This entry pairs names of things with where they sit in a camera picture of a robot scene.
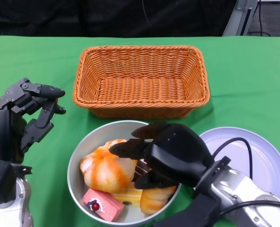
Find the plate rim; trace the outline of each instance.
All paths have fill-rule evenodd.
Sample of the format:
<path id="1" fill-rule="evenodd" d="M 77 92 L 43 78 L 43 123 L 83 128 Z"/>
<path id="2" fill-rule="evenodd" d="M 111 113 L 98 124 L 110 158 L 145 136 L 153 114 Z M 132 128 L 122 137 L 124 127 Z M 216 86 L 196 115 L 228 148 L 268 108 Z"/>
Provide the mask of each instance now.
<path id="1" fill-rule="evenodd" d="M 280 157 L 280 152 L 279 152 L 266 138 L 260 136 L 259 134 L 255 133 L 255 132 L 253 132 L 253 131 L 250 131 L 250 130 L 247 130 L 247 129 L 242 129 L 242 128 L 239 128 L 239 127 L 224 126 L 224 127 L 217 127 L 217 128 L 209 129 L 209 130 L 207 130 L 207 131 L 201 133 L 201 134 L 200 134 L 200 138 L 202 139 L 202 136 L 203 136 L 204 134 L 209 133 L 210 131 L 219 130 L 219 129 L 236 129 L 236 130 L 240 130 L 240 131 L 246 131 L 246 132 L 249 132 L 249 133 L 251 133 L 251 134 L 253 134 L 253 135 L 257 136 L 257 137 L 260 137 L 260 139 L 262 139 L 262 140 L 264 140 L 266 143 L 268 143 L 268 144 L 277 152 L 277 154 L 278 154 L 279 157 Z"/>

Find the silver bowl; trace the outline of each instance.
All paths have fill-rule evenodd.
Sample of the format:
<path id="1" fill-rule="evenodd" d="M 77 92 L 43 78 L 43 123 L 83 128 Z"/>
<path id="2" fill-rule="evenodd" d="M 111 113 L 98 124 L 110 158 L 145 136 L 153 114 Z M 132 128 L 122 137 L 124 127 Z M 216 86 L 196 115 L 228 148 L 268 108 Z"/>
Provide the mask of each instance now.
<path id="1" fill-rule="evenodd" d="M 76 147 L 74 150 L 68 167 L 68 186 L 70 194 L 77 204 L 77 206 L 91 218 L 112 226 L 138 226 L 147 223 L 160 215 L 175 199 L 180 186 L 178 186 L 176 192 L 167 203 L 167 205 L 160 211 L 153 215 L 145 215 L 141 212 L 140 207 L 126 206 L 123 212 L 115 222 L 105 221 L 92 212 L 82 201 L 83 195 L 87 192 L 88 187 L 85 185 L 83 175 L 80 171 L 79 164 L 81 159 L 93 152 L 97 147 L 104 145 L 110 140 L 118 138 L 131 139 L 131 132 L 135 129 L 147 125 L 145 122 L 139 121 L 118 121 L 105 124 L 92 132 L 90 132 Z"/>

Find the cherry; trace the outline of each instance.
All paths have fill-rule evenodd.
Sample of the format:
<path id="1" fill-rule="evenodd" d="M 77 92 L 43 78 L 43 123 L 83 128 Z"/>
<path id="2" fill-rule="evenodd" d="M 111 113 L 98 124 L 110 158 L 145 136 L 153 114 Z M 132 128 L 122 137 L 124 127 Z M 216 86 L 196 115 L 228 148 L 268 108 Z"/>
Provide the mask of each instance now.
<path id="1" fill-rule="evenodd" d="M 94 203 L 92 204 L 92 210 L 93 210 L 93 211 L 97 211 L 97 210 L 99 210 L 99 208 L 100 208 L 99 203 L 94 202 Z"/>

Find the black curtain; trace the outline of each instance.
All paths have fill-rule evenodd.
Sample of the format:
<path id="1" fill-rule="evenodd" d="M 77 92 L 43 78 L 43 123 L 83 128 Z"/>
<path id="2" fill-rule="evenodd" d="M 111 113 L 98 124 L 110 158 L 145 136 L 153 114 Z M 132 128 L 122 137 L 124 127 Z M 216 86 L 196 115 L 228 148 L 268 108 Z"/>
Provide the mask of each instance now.
<path id="1" fill-rule="evenodd" d="M 0 0 L 0 35 L 222 36 L 236 0 Z"/>

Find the bowl rim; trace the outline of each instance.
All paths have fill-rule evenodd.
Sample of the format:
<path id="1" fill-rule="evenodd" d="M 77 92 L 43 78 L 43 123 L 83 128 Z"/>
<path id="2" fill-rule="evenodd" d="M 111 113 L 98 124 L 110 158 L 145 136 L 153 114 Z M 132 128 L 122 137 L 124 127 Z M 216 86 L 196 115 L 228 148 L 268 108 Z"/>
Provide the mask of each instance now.
<path id="1" fill-rule="evenodd" d="M 72 157 L 74 156 L 75 152 L 77 151 L 77 149 L 79 148 L 79 146 L 81 145 L 81 143 L 83 143 L 83 141 L 85 141 L 91 134 L 93 134 L 94 132 L 98 131 L 99 129 L 101 128 L 104 128 L 106 126 L 109 126 L 109 125 L 112 125 L 112 124 L 117 124 L 117 123 L 123 123 L 123 122 L 136 122 L 136 123 L 142 123 L 144 125 L 148 125 L 148 123 L 146 122 L 141 122 L 141 121 L 134 121 L 134 120 L 123 120 L 123 121 L 115 121 L 115 122 L 110 122 L 110 123 L 107 123 L 107 124 L 104 124 L 94 130 L 92 130 L 88 135 L 86 135 L 80 142 L 79 144 L 76 146 L 76 148 L 74 149 L 71 157 L 70 157 L 70 161 L 69 161 L 69 165 L 68 165 L 68 171 L 67 171 L 67 183 L 68 183 L 68 187 L 69 187 L 69 191 L 70 191 L 70 195 L 71 197 L 73 198 L 73 200 L 75 201 L 75 203 L 77 204 L 77 206 L 85 213 L 87 214 L 88 216 L 90 216 L 91 218 L 95 219 L 96 221 L 98 222 L 102 222 L 104 224 L 108 224 L 108 225 L 112 225 L 112 226 L 131 226 L 131 225 L 137 225 L 137 224 L 141 224 L 141 223 L 146 223 L 148 222 L 149 220 L 155 218 L 156 216 L 158 216 L 160 213 L 162 213 L 175 199 L 175 197 L 177 196 L 177 194 L 179 193 L 180 191 L 180 188 L 181 188 L 181 184 L 178 185 L 177 189 L 176 189 L 176 192 L 174 193 L 174 195 L 172 196 L 172 198 L 170 199 L 170 201 L 161 209 L 159 210 L 158 212 L 156 212 L 155 214 L 152 214 L 144 219 L 141 219 L 139 221 L 133 221 L 133 222 L 111 222 L 111 221 L 105 221 L 99 217 L 96 217 L 95 215 L 89 213 L 86 209 L 84 209 L 80 204 L 79 202 L 77 201 L 73 191 L 72 191 L 72 188 L 70 186 L 70 167 L 71 167 L 71 162 L 72 162 Z"/>

